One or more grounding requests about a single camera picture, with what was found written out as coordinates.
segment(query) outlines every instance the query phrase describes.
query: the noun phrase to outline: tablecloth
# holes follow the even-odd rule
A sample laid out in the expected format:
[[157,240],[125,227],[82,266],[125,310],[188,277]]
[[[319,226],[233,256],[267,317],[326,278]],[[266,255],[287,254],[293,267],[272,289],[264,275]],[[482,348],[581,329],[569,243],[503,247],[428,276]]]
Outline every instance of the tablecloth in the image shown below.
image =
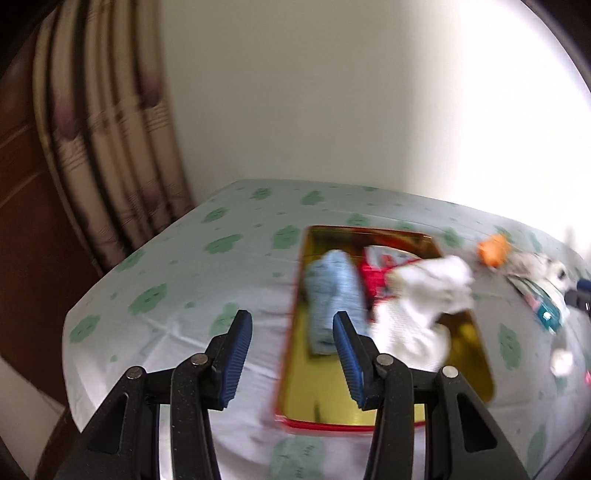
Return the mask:
[[[517,292],[476,260],[476,243],[496,232],[525,251],[563,261],[573,278],[591,274],[579,255],[519,222],[454,203],[363,186],[244,180],[225,187],[100,280],[68,313],[64,377],[82,429],[123,372],[171,368],[203,351],[238,309],[254,333],[236,398],[211,413],[222,477],[362,478],[369,436],[285,432],[274,393],[290,325],[298,257],[309,225],[372,226],[424,232],[474,270],[475,317],[496,394],[489,409],[532,477],[554,478],[589,424],[591,325],[573,310],[560,336],[546,332]],[[567,342],[573,372],[556,379],[550,351]],[[161,415],[161,476],[171,478],[168,410]],[[422,478],[424,432],[415,438]]]

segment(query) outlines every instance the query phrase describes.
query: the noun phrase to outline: curtain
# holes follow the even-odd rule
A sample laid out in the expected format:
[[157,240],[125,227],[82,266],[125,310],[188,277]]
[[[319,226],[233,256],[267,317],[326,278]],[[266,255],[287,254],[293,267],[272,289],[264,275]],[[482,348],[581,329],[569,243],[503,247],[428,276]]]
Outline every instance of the curtain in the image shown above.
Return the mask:
[[40,29],[35,118],[104,274],[193,208],[163,88],[158,0],[66,0]]

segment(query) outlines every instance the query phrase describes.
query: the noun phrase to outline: beige curtain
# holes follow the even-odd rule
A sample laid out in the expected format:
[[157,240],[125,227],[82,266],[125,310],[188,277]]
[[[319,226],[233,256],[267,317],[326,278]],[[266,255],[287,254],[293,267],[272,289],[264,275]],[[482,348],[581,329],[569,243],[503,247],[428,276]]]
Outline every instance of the beige curtain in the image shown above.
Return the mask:
[[158,0],[66,0],[35,52],[35,117],[101,273],[193,208],[163,88]]

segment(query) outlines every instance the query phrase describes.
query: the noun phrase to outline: gold tray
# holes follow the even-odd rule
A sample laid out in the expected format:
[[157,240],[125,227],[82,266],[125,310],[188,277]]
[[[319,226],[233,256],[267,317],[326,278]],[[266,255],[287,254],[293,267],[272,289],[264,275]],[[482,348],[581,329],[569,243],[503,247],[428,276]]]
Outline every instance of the gold tray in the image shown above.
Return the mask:
[[[308,348],[308,305],[303,274],[309,263],[327,251],[339,249],[359,264],[368,245],[386,245],[420,258],[438,258],[433,239],[414,232],[373,228],[311,226],[301,253],[298,289],[288,334],[283,371],[278,386],[275,418],[288,428],[318,432],[370,432],[375,410],[361,411],[351,399],[345,376],[335,355],[313,355]],[[479,397],[488,402],[495,387],[472,312],[442,315],[438,320],[451,333],[446,365],[453,365]],[[424,423],[424,409],[415,406],[415,423]]]

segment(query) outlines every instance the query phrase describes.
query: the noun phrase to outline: floor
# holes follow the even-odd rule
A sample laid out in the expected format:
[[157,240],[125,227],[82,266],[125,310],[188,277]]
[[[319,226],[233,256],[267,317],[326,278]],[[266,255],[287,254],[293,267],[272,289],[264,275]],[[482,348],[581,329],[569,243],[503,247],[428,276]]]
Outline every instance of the floor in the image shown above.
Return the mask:
[[63,410],[0,358],[0,436],[29,478]]

